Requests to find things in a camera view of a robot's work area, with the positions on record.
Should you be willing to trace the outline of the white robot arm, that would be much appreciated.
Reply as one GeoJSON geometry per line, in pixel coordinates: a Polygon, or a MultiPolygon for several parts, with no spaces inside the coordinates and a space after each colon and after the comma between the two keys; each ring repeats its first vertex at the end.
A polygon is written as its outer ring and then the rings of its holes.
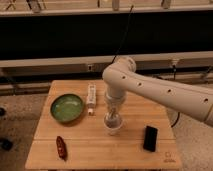
{"type": "Polygon", "coordinates": [[[213,127],[213,89],[146,77],[135,71],[131,57],[119,58],[104,69],[109,104],[121,106],[129,91],[213,127]]]}

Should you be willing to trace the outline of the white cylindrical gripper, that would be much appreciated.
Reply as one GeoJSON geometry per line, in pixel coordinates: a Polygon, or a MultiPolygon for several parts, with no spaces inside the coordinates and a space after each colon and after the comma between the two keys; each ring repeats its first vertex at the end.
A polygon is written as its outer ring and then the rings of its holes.
{"type": "Polygon", "coordinates": [[[115,123],[118,124],[118,112],[120,111],[122,104],[126,100],[126,92],[114,88],[108,88],[105,92],[105,102],[109,112],[108,121],[112,122],[112,113],[115,114],[115,123]]]}

